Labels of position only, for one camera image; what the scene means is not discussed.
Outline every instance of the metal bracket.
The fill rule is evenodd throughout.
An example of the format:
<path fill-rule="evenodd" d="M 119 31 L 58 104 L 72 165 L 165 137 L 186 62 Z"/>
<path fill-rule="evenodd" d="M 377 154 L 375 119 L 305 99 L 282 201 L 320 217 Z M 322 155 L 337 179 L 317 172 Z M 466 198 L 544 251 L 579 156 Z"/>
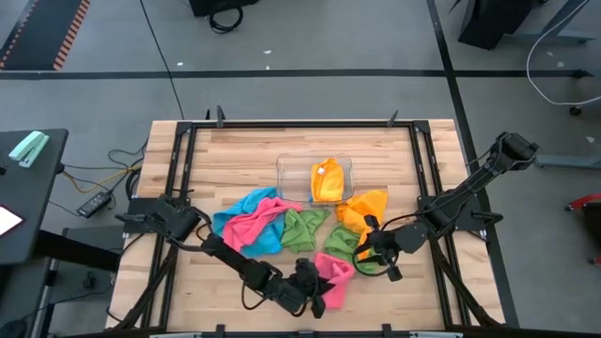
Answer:
<path fill-rule="evenodd" d="M 382 324 L 382 337 L 393 338 L 393 326 L 390 324 Z"/>
<path fill-rule="evenodd" d="M 413 121 L 413 126 L 423 133 L 430 133 L 430 122 L 427 120 Z"/>
<path fill-rule="evenodd" d="M 224 338 L 225 337 L 225 325 L 217 324 L 215 327 L 215 338 Z"/>
<path fill-rule="evenodd" d="M 496 212 L 472 211 L 471 217 L 485 222 L 485 227 L 495 225 L 503 220 L 503 215 Z"/>
<path fill-rule="evenodd" d="M 217 105 L 217 128 L 223 128 L 223 121 L 225 120 L 225 114 L 223 113 L 222 106 Z"/>
<path fill-rule="evenodd" d="M 410 332 L 409 337 L 411 337 L 411 338 L 463 338 L 463 333 L 415 331 L 415 332 Z"/>
<path fill-rule="evenodd" d="M 163 333 L 151 335 L 149 338 L 201 338 L 203 332 Z"/>
<path fill-rule="evenodd" d="M 388 128 L 394 127 L 394 121 L 396 120 L 397 115 L 398 115 L 398 109 L 391 116 L 391 119 L 389 119 L 388 122 L 386 122 L 386 127 L 388 127 Z"/>
<path fill-rule="evenodd" d="M 176 136 L 182 135 L 184 132 L 188 131 L 192 127 L 192 122 L 184 121 L 178 122 L 176 127 Z"/>
<path fill-rule="evenodd" d="M 315 338 L 316 333 L 314 331 L 299 331 L 299 338 Z"/>

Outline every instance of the black wheel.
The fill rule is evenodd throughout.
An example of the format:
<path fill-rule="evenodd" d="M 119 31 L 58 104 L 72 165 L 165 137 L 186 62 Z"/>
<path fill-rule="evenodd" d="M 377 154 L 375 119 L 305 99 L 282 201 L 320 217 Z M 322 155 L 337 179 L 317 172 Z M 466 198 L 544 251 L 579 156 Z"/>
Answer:
<path fill-rule="evenodd" d="M 572 107 L 570 108 L 570 115 L 571 116 L 578 116 L 582 114 L 582 109 L 580 109 L 579 107 Z"/>

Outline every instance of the white cable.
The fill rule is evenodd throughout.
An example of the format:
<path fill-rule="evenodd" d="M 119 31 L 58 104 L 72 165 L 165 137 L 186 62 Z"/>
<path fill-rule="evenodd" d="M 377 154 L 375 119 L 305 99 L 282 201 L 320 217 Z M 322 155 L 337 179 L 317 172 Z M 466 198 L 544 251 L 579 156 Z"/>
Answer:
<path fill-rule="evenodd" d="M 538 92 L 538 94 L 540 94 L 543 99 L 547 100 L 547 102 L 554 104 L 554 105 L 573 105 L 573 106 L 579 106 L 579 105 L 584 105 L 584 104 L 588 104 L 591 102 L 595 102 L 597 100 L 601 100 L 601 97 L 598 98 L 594 98 L 594 99 L 590 99 L 590 100 L 585 100 L 583 102 L 556 102 L 554 100 L 551 100 L 550 98 L 547 97 L 547 95 L 545 95 L 541 89 L 536 86 L 536 84 L 534 84 L 534 82 L 532 81 L 532 78 L 530 76 L 530 59 L 532 57 L 532 53 L 534 52 L 534 50 L 536 49 L 536 46 L 547 36 L 549 35 L 552 31 L 556 30 L 559 26 L 561 26 L 563 23 L 565 23 L 567 20 L 569 20 L 570 18 L 572 18 L 574 15 L 576 15 L 576 13 L 582 8 L 584 7 L 584 5 L 588 4 L 590 0 L 585 0 L 583 1 L 580 5 L 578 5 L 578 7 L 576 7 L 568 16 L 566 16 L 563 20 L 561 20 L 559 23 L 557 23 L 555 26 L 553 26 L 551 29 L 547 30 L 545 34 L 543 34 L 536 42 L 534 42 L 534 45 L 532 46 L 532 49 L 530 50 L 530 53 L 528 54 L 528 60 L 526 61 L 526 75 L 528 76 L 528 81 L 530 81 L 530 84 L 534 87 L 534 89 L 536 89 L 536 91 Z"/>

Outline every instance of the pink cloth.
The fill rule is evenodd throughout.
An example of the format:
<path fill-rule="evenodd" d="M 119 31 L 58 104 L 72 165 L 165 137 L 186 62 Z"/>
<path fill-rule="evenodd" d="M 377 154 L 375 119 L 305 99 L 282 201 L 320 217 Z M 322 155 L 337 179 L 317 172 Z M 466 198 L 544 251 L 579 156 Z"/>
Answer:
<path fill-rule="evenodd" d="M 319 276 L 334 284 L 330 291 L 321 296 L 326 302 L 326 309 L 342 308 L 345 305 L 347 284 L 355 274 L 355 269 L 346 260 L 325 253 L 316 253 L 315 263 Z"/>
<path fill-rule="evenodd" d="M 280 197 L 264 198 L 252 214 L 235 216 L 225 224 L 223 242 L 240 252 L 243 246 L 254 243 L 265 225 L 290 208 L 302 211 L 302 206 L 287 203 Z"/>

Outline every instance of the blue cloth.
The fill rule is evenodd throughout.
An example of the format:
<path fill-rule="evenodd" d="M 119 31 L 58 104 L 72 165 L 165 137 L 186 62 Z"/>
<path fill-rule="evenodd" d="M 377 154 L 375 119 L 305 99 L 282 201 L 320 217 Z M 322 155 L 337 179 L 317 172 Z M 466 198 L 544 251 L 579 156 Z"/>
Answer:
<path fill-rule="evenodd" d="M 234 216 L 253 213 L 264 198 L 277 196 L 275 187 L 256 189 L 242 198 L 228 210 L 220 211 L 213 215 L 213 230 L 217 235 L 223 235 L 225 224 Z M 256 241 L 248 246 L 242 247 L 242 254 L 248 258 L 258 257 L 262 254 L 277 254 L 282 250 L 280 239 L 284 233 L 285 214 L 278 215 L 271 223 L 268 223 L 256 238 Z"/>

